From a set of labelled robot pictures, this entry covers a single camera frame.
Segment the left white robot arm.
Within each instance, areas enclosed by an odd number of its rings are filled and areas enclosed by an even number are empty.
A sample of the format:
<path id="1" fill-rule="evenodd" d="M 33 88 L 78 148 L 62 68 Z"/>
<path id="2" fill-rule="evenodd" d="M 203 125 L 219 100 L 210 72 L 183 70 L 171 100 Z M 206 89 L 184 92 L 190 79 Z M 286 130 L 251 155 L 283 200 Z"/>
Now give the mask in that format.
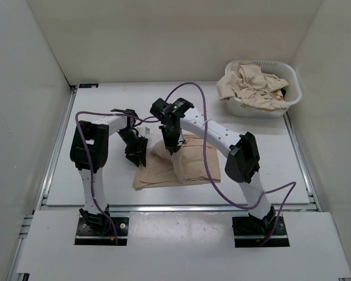
<path id="1" fill-rule="evenodd" d="M 146 166 L 148 140 L 139 135 L 133 109 L 113 109 L 108 114 L 80 111 L 75 115 L 76 129 L 70 159 L 80 173 L 85 206 L 80 214 L 97 234 L 117 236 L 104 193 L 102 168 L 108 160 L 109 137 L 117 133 L 124 141 L 125 158 L 135 166 Z"/>

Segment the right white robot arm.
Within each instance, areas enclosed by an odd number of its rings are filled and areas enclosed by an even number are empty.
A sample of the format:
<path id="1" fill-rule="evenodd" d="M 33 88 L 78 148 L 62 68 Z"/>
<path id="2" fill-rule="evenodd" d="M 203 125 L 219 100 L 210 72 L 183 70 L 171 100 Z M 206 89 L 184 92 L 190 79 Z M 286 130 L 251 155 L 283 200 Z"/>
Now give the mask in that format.
<path id="1" fill-rule="evenodd" d="M 246 232 L 263 235 L 272 227 L 276 213 L 260 180 L 259 150 L 252 133 L 242 135 L 208 120 L 205 113 L 183 98 L 172 104 L 159 98 L 152 104 L 150 113 L 160 121 L 164 144 L 171 154 L 185 144 L 183 132 L 188 131 L 226 157 L 225 174 L 239 184 L 247 202 L 247 206 L 241 206 L 249 212 L 248 222 L 243 226 Z"/>

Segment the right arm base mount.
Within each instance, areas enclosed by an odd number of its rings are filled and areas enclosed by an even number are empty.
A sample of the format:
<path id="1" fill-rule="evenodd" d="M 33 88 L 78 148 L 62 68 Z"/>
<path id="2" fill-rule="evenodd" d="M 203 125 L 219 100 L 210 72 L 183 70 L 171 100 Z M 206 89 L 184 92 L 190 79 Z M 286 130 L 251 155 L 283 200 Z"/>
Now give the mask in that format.
<path id="1" fill-rule="evenodd" d="M 264 231 L 249 225 L 249 217 L 232 217 L 235 248 L 289 247 L 287 229 L 282 216 L 275 217 Z"/>

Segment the beige trousers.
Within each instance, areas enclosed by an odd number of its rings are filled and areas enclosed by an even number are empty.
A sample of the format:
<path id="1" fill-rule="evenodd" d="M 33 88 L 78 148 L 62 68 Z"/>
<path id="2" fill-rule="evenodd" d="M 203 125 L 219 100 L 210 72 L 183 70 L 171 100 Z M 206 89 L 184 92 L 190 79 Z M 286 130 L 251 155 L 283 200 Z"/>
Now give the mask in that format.
<path id="1" fill-rule="evenodd" d="M 146 152 L 146 166 L 140 166 L 134 176 L 135 190 L 155 187 L 188 186 L 209 183 L 204 166 L 204 140 L 185 135 L 185 144 L 173 154 L 161 140 Z"/>

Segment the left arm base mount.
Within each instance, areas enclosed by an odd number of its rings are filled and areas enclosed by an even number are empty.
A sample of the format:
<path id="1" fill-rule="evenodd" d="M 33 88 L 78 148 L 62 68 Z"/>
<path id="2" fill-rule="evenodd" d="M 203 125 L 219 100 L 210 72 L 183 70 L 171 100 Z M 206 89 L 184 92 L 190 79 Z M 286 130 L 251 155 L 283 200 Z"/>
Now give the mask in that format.
<path id="1" fill-rule="evenodd" d="M 79 209 L 75 232 L 75 245 L 126 246 L 129 232 L 129 217 L 111 217 L 90 214 Z"/>

